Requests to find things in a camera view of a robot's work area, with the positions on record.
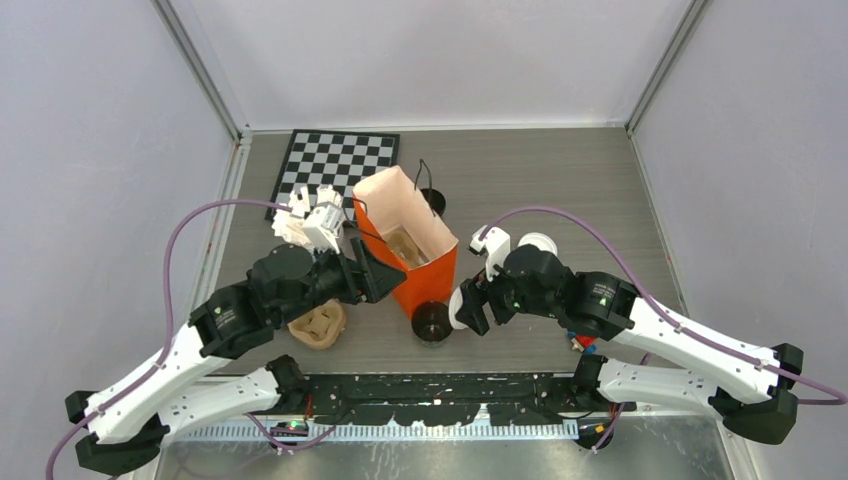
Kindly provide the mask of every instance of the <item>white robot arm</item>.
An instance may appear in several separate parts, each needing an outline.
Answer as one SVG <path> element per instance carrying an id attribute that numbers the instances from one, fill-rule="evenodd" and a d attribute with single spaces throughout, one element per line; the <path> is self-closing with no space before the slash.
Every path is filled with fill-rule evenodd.
<path id="1" fill-rule="evenodd" d="M 516 313 L 555 318 L 577 334 L 631 345 L 683 367 L 631 365 L 584 355 L 575 384 L 598 401 L 638 401 L 697 411 L 723 419 L 731 431 L 761 443 L 781 443 L 789 433 L 798 405 L 789 392 L 794 382 L 765 367 L 800 373 L 801 350 L 788 344 L 751 345 L 660 305 L 679 324 L 672 326 L 630 283 L 603 272 L 574 273 L 563 266 L 547 236 L 525 235 L 512 249 L 506 232 L 492 228 L 480 238 L 484 229 L 474 235 L 470 249 L 486 255 L 485 268 L 454 292 L 449 306 L 454 328 L 484 335 L 489 325 L 482 307 L 487 303 L 499 325 Z M 681 334 L 684 327 L 728 353 Z M 760 365 L 729 352 L 758 358 Z"/>
<path id="2" fill-rule="evenodd" d="M 120 475 L 153 460 L 177 435 L 236 414 L 299 403 L 300 372 L 281 357 L 233 382 L 186 394 L 203 376 L 273 339 L 274 331 L 337 299 L 351 305 L 385 298 L 406 275 L 377 260 L 360 238 L 351 240 L 355 259 L 341 253 L 341 196 L 320 187 L 317 204 L 292 195 L 293 212 L 280 212 L 275 231 L 289 240 L 247 272 L 245 281 L 215 291 L 174 335 L 167 359 L 161 350 L 129 375 L 100 392 L 78 391 L 65 400 L 74 423 L 94 415 L 90 432 L 76 446 L 80 465 Z M 116 392 L 157 370 L 148 381 L 101 412 Z"/>

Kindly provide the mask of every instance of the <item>white wall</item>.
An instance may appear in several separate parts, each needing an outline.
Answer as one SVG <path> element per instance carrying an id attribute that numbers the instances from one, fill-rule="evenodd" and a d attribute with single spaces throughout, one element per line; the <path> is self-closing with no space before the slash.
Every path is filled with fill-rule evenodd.
<path id="1" fill-rule="evenodd" d="M 622 124 L 689 1 L 175 3 L 261 130 Z"/>
<path id="2" fill-rule="evenodd" d="M 695 318 L 848 390 L 848 3 L 713 2 L 637 130 Z M 799 396 L 815 396 L 797 388 Z M 801 406 L 774 479 L 846 478 L 848 409 Z"/>
<path id="3" fill-rule="evenodd" d="M 65 396 L 161 345 L 167 236 L 232 145 L 148 0 L 6 4 L 0 71 L 0 476 L 36 479 Z M 208 220 L 177 247 L 181 312 Z M 104 478 L 75 464 L 57 478 Z"/>

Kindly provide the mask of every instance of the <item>paper bag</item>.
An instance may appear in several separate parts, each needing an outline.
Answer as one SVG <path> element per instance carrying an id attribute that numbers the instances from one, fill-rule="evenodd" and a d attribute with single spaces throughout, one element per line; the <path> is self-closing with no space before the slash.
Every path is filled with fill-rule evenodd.
<path id="1" fill-rule="evenodd" d="M 425 302 L 447 303 L 459 240 L 430 209 L 409 177 L 398 166 L 387 168 L 357 183 L 353 197 L 356 222 L 365 232 L 362 238 L 368 249 L 382 262 L 406 273 L 406 281 L 392 292 L 406 316 L 411 319 Z M 392 251 L 386 239 L 402 245 L 395 248 L 399 254 Z M 417 258 L 411 258 L 412 247 L 417 247 Z"/>

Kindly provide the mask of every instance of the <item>gray tabletop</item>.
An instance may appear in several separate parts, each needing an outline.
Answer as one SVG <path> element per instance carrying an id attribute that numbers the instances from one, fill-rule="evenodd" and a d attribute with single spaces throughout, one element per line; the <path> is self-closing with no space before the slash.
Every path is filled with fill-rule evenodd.
<path id="1" fill-rule="evenodd" d="M 719 435 L 705 417 L 661 416 L 622 418 L 612 443 L 598 455 L 571 441 L 545 440 L 325 443 L 281 457 L 269 455 L 264 443 L 183 443 L 165 451 L 156 478 L 233 472 L 223 478 L 732 479 Z"/>
<path id="2" fill-rule="evenodd" d="M 257 135 L 248 157 L 241 198 L 268 199 L 289 136 Z M 623 129 L 545 129 L 402 132 L 398 164 L 414 177 L 427 161 L 434 187 L 447 198 L 443 216 L 460 239 L 455 284 L 482 262 L 467 252 L 471 235 L 499 214 L 520 206 L 569 210 L 596 226 L 622 253 L 661 302 L 678 308 L 666 255 L 651 215 L 639 167 Z M 255 260 L 281 243 L 265 211 L 237 207 L 223 255 L 218 286 L 244 279 Z M 513 238 L 541 231 L 575 271 L 622 276 L 605 250 L 579 227 L 546 214 L 528 213 L 502 225 Z M 282 354 L 305 373 L 567 371 L 579 359 L 555 321 L 516 316 L 485 337 L 455 331 L 439 348 L 423 346 L 392 298 L 347 306 L 346 330 L 330 349 L 314 351 L 287 331 L 230 364 L 221 373 L 242 374 Z M 599 342 L 599 351 L 625 361 L 641 354 Z M 661 359 L 653 362 L 662 365 Z"/>

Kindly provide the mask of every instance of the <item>black cup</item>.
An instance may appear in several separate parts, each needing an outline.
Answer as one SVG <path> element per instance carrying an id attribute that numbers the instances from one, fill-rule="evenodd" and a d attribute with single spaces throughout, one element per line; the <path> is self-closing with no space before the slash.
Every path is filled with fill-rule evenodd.
<path id="1" fill-rule="evenodd" d="M 428 347 L 441 345 L 453 332 L 447 305 L 441 302 L 419 305 L 412 313 L 412 331 Z"/>
<path id="2" fill-rule="evenodd" d="M 445 200 L 445 196 L 442 195 L 442 192 L 436 189 L 422 188 L 421 195 L 424 195 L 424 200 L 427 200 L 427 203 L 430 204 L 430 208 L 436 212 L 436 215 L 442 216 L 445 213 L 445 207 L 447 207 L 447 200 Z"/>

